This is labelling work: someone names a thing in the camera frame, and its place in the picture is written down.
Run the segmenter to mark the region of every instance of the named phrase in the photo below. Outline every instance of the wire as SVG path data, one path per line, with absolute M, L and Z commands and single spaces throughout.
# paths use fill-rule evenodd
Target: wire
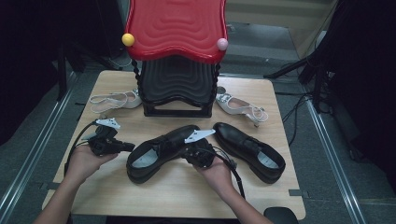
M 77 144 L 78 139 L 85 133 L 85 131 L 87 131 L 87 129 L 89 129 L 92 125 L 95 125 L 95 124 L 96 124 L 95 121 L 89 123 L 89 124 L 88 124 L 87 126 L 85 126 L 85 127 L 81 130 L 81 132 L 78 134 L 78 136 L 77 136 L 75 142 L 73 143 L 72 148 L 70 148 L 69 155 L 67 156 L 67 161 L 66 161 L 66 163 L 64 164 L 64 175 L 66 175 L 67 168 L 68 168 L 69 162 L 70 162 L 70 158 L 72 157 L 73 152 L 75 151 L 75 149 L 76 149 L 77 146 L 79 146 L 79 145 L 82 144 L 82 143 Z
M 76 147 L 81 146 L 82 144 L 86 144 L 86 143 L 88 143 L 88 141 L 80 142 L 80 143 L 78 143 L 78 144 L 76 145 Z
M 235 168 L 233 167 L 233 162 L 232 162 L 232 160 L 230 159 L 230 157 L 228 157 L 228 155 L 227 155 L 221 148 L 219 148 L 219 147 L 213 147 L 213 148 L 218 149 L 218 150 L 220 150 L 222 153 L 224 153 L 224 154 L 226 155 L 226 158 L 220 156 L 220 155 L 219 155 L 218 153 L 216 153 L 216 152 L 213 152 L 213 151 L 208 150 L 208 149 L 203 148 L 203 147 L 198 147 L 198 148 L 196 148 L 196 149 L 197 149 L 197 150 L 204 151 L 204 152 L 208 152 L 208 153 L 210 153 L 210 154 L 212 154 L 212 155 L 214 155 L 214 156 L 220 158 L 220 159 L 224 162 L 224 164 L 227 165 L 227 167 L 230 169 L 230 171 L 233 173 L 233 176 L 235 176 L 235 180 L 236 180 L 236 183 L 238 184 L 238 188 L 239 188 L 239 193 L 241 194 L 241 196 L 242 196 L 243 198 L 245 198 L 245 191 L 244 191 L 244 186 L 242 185 L 241 176 L 239 176 L 239 174 L 236 172 Z
M 297 111 L 300 106 L 302 106 L 306 101 L 309 101 L 312 99 L 312 92 L 308 93 L 286 93 L 286 92 L 279 92 L 278 94 L 284 94 L 284 95 L 300 95 L 300 98 L 297 102 L 297 104 L 294 105 L 293 109 L 289 111 L 283 118 L 282 122 L 285 123 L 290 116 L 294 113 L 294 129 L 293 129 L 293 135 L 289 141 L 289 147 L 291 144 L 294 142 L 294 139 L 297 135 Z

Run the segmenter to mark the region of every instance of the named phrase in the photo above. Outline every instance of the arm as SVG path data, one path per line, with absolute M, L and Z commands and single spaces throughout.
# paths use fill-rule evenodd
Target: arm
M 241 223 L 272 223 L 236 191 L 231 180 L 231 172 L 221 159 L 216 157 L 209 168 L 195 167 L 195 169 L 220 198 L 230 206 Z
M 112 154 L 98 157 L 88 146 L 77 147 L 64 180 L 34 223 L 66 223 L 79 186 L 102 164 L 117 156 L 118 154 Z

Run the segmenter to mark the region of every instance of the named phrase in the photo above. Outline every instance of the person's left hand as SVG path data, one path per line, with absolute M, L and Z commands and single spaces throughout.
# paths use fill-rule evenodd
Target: person's left hand
M 116 153 L 96 156 L 89 146 L 79 146 L 73 152 L 65 178 L 70 179 L 72 183 L 81 185 L 86 178 L 99 170 L 102 164 L 115 159 L 118 155 Z

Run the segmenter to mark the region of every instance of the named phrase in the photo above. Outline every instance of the wooden tabletop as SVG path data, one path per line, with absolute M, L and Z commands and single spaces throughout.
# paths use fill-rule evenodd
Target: wooden tabletop
M 107 117 L 115 118 L 121 126 L 115 137 L 120 141 L 133 143 L 136 147 L 149 139 L 188 124 L 195 124 L 201 130 L 212 129 L 219 121 L 237 127 L 242 132 L 272 146 L 286 161 L 283 175 L 275 184 L 269 185 L 260 181 L 244 161 L 234 159 L 237 162 L 236 170 L 242 178 L 247 201 L 260 212 L 267 207 L 288 207 L 298 219 L 303 219 L 305 209 L 302 197 L 290 196 L 289 192 L 290 189 L 299 189 L 299 185 L 272 83 L 266 79 L 220 77 L 218 85 L 239 99 L 263 107 L 269 119 L 256 128 L 245 116 L 229 115 L 217 103 L 213 105 L 212 118 L 145 117 L 142 105 L 133 109 L 114 109 L 107 113 Z M 131 91 L 136 87 L 132 72 L 104 71 L 99 75 L 92 95 Z M 176 107 L 184 105 L 181 102 L 172 104 Z M 80 131 L 98 118 L 98 114 L 91 112 L 91 105 L 87 102 L 53 182 L 62 181 L 68 151 Z M 91 127 L 85 134 L 93 133 L 95 129 L 96 127 Z M 206 139 L 213 146 L 219 146 L 213 136 L 208 136 Z M 129 180 L 126 173 L 129 154 L 129 152 L 121 152 L 114 161 L 104 164 L 86 180 L 78 191 L 72 209 L 73 214 L 235 218 L 227 204 L 184 159 L 167 162 L 147 182 L 136 185 Z M 49 191 L 43 207 L 53 192 L 53 190 Z

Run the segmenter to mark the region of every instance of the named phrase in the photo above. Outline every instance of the white high heel shoe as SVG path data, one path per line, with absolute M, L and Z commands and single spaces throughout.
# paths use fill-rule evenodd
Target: white high heel shoe
M 243 114 L 253 121 L 255 127 L 259 127 L 261 122 L 268 120 L 268 114 L 262 107 L 257 107 L 241 99 L 231 96 L 226 93 L 225 89 L 218 87 L 218 94 L 216 95 L 216 102 L 228 114 L 238 115 Z
M 142 103 L 137 89 L 127 92 L 113 92 L 107 95 L 94 95 L 90 98 L 91 111 L 102 114 L 110 109 L 135 108 Z

